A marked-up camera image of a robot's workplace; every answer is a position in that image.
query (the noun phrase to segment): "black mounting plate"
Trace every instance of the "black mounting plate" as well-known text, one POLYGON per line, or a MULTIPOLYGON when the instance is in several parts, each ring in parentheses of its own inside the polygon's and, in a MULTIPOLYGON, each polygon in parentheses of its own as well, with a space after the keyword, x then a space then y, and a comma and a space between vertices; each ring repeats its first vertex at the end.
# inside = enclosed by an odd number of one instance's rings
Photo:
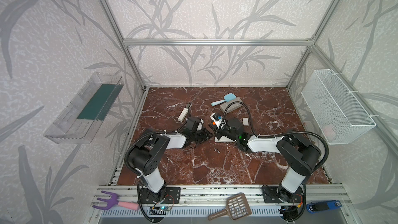
MULTIPOLYGON (((261 191, 263 192, 264 203, 286 203, 279 199, 278 194, 277 194, 277 189, 278 189, 278 186, 263 185, 261 187, 261 191)), ((301 202, 301 197, 299 197, 296 194, 303 196, 304 193, 303 193, 301 187, 298 187, 294 197, 290 200, 289 203, 300 203, 301 202)))
MULTIPOLYGON (((142 204, 153 204, 154 201, 157 201, 153 197, 151 197, 150 194, 147 194, 146 191, 149 191, 147 188, 141 188, 141 193, 142 195, 140 196, 140 200, 142 204)), ((181 188, 180 187, 166 187, 166 195, 171 195, 173 198, 167 196, 165 200, 162 203, 167 203, 167 204, 173 204, 173 199, 174 199, 174 204, 177 204, 180 202, 180 194, 181 194, 181 188)))

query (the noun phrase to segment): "brown plastic scoop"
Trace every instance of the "brown plastic scoop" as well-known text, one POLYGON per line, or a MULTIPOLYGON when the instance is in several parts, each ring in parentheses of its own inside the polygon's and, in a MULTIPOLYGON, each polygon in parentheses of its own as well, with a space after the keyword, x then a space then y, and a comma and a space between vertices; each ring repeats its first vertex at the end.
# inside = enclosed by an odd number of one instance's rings
POLYGON ((228 198, 226 200, 226 208, 224 210, 211 214, 207 218, 208 220, 212 220, 226 214, 233 220, 251 215, 251 209, 244 193, 228 198))

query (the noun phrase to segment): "wire mesh basket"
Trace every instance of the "wire mesh basket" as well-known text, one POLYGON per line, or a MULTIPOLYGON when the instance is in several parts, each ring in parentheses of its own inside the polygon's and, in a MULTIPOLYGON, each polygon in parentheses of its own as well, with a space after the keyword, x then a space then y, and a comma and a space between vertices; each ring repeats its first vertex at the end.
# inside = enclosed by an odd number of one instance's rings
POLYGON ((329 144, 351 143, 376 126, 333 70, 314 70, 301 94, 329 144))

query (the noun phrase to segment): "clear plastic shelf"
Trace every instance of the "clear plastic shelf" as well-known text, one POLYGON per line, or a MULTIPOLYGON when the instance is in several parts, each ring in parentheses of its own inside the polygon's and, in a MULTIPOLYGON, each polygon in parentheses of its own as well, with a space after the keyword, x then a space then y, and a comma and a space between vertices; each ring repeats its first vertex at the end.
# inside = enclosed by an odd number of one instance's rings
POLYGON ((95 72, 44 136, 57 144, 89 144, 124 86, 121 76, 95 72))

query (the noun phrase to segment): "wallpaper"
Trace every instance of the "wallpaper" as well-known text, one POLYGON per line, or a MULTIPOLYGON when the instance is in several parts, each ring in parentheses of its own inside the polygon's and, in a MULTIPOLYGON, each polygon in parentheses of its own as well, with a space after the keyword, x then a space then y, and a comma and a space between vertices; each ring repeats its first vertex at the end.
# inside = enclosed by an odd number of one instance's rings
POLYGON ((82 223, 142 90, 97 0, 0 0, 0 223, 82 223), (43 136, 93 72, 125 86, 91 144, 43 136))
POLYGON ((124 38, 310 38, 331 0, 107 0, 124 38))
POLYGON ((147 46, 130 52, 145 83, 153 86, 281 87, 286 86, 304 49, 304 46, 147 46))
POLYGON ((344 0, 317 45, 398 137, 398 0, 344 0))
MULTIPOLYGON (((306 130, 321 134, 301 91, 315 69, 326 69, 310 55, 289 93, 306 130)), ((343 183, 363 224, 392 224, 398 218, 398 160, 374 130, 350 144, 330 145, 325 163, 333 183, 343 183)))
MULTIPOLYGON (((396 134, 397 8, 398 0, 343 0, 316 44, 396 134)), ((308 80, 303 74, 322 68, 312 56, 290 90, 309 130, 319 127, 300 96, 308 80)), ((334 183, 344 184, 363 223, 396 223, 398 160, 374 130, 330 146, 326 167, 334 183)))
MULTIPOLYGON (((331 0, 107 0, 124 38, 311 38, 331 0)), ((131 46, 148 85, 286 86, 304 47, 131 46)))

